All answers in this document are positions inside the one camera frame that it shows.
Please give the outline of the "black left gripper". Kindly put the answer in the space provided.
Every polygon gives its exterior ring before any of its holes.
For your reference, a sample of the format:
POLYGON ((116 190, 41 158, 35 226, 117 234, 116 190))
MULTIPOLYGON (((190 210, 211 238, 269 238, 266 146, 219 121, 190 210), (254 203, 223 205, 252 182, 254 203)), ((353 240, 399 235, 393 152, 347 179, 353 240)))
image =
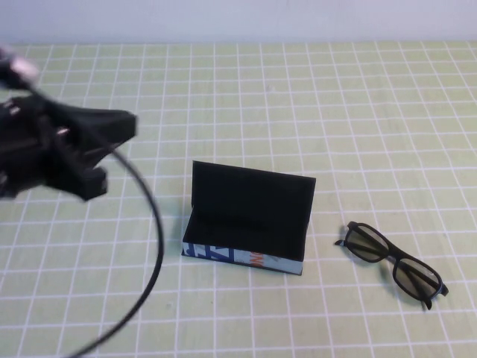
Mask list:
POLYGON ((32 95, 1 103, 1 198, 47 186, 90 201, 107 192, 107 173, 82 166, 78 122, 110 145, 136 135, 137 116, 126 110, 46 104, 32 95))

